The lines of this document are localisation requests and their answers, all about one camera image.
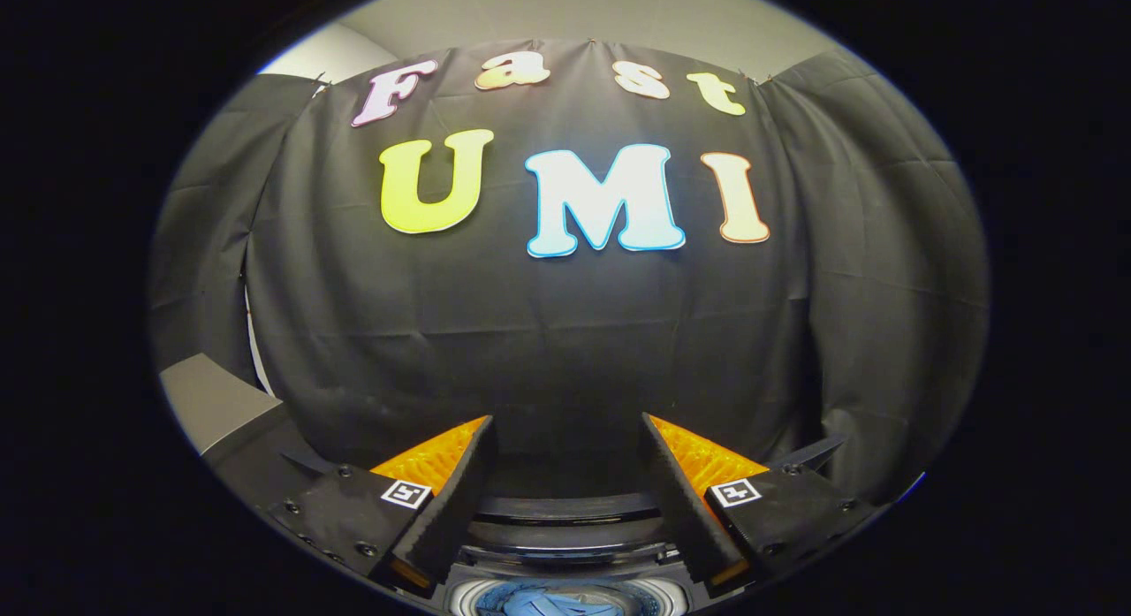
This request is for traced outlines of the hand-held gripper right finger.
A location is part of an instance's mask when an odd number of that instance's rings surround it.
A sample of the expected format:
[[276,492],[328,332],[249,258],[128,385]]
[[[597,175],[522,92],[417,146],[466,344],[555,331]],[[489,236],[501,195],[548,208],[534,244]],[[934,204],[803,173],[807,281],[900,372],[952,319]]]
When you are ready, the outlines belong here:
[[880,507],[820,467],[841,437],[762,465],[651,414],[640,459],[687,571],[713,597],[783,581],[847,543]]

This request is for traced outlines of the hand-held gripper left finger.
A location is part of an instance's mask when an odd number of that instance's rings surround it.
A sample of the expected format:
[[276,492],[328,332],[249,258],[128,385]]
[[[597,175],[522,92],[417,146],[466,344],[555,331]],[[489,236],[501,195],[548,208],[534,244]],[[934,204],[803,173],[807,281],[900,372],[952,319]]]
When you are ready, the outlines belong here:
[[363,579],[429,598],[444,584],[497,462],[485,415],[383,465],[323,468],[268,515],[300,543]]

